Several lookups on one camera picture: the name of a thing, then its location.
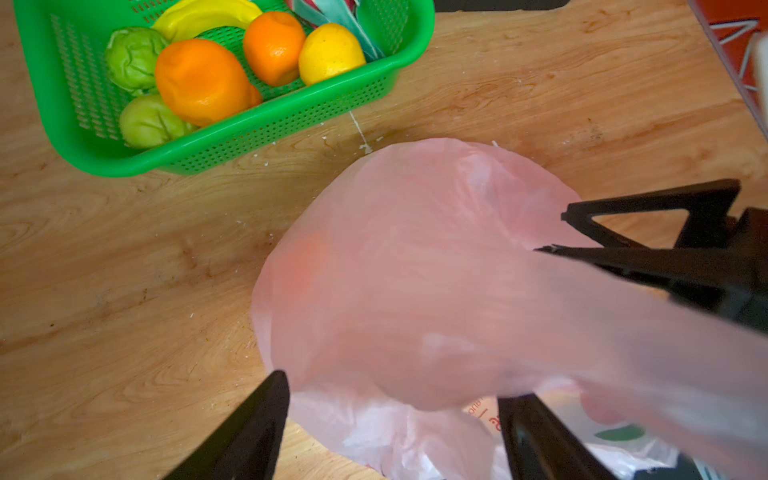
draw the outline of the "wooden floor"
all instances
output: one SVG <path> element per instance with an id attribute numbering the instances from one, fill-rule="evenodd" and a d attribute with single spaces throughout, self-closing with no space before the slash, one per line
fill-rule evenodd
<path id="1" fill-rule="evenodd" d="M 264 378 L 250 291 L 362 138 L 347 114 L 196 177 L 89 177 L 46 140 L 9 0 L 0 27 L 0 478 L 161 478 Z M 768 207 L 768 144 L 684 0 L 440 14 L 354 115 L 376 150 L 496 141 L 584 199 L 735 177 L 735 212 Z M 660 246 L 678 220 L 609 221 Z M 378 475 L 289 425 L 276 477 Z"/>

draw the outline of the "banana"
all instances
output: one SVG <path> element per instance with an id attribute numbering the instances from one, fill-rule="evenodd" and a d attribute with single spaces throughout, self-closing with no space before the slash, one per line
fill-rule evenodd
<path id="1" fill-rule="evenodd" d="M 261 9 L 248 0 L 181 0 L 152 25 L 169 41 L 195 38 L 219 27 L 248 28 Z"/>

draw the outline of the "lemon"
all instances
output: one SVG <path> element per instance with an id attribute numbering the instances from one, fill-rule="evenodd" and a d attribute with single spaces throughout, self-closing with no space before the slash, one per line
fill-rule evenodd
<path id="1" fill-rule="evenodd" d="M 349 30 L 326 23 L 310 33 L 299 55 L 299 73 L 307 85 L 314 85 L 366 64 L 360 42 Z"/>

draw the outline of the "large orange fruit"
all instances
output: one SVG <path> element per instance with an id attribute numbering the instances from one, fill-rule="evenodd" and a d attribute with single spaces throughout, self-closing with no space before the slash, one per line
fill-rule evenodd
<path id="1" fill-rule="evenodd" d="M 305 40 L 304 29 L 293 15 L 265 12 L 248 27 L 243 50 L 262 82 L 282 87 L 299 77 L 299 54 Z"/>
<path id="2" fill-rule="evenodd" d="M 170 44 L 157 58 L 154 76 L 165 104 L 198 127 L 262 101 L 237 57 L 215 41 L 193 38 Z"/>

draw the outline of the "basket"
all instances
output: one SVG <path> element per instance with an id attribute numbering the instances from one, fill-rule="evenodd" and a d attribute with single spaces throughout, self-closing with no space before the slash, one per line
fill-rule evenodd
<path id="1" fill-rule="evenodd" d="M 366 31 L 387 57 L 306 87 L 259 81 L 243 55 L 244 30 L 201 35 L 232 51 L 264 97 L 258 107 L 148 151 L 125 145 L 118 118 L 131 96 L 107 78 L 105 45 L 113 30 L 149 26 L 177 0 L 14 0 L 18 29 L 45 131 L 70 164 L 102 177 L 159 168 L 192 175 L 388 94 L 399 70 L 426 50 L 435 25 L 432 0 L 366 0 Z M 282 0 L 256 0 L 289 12 Z"/>

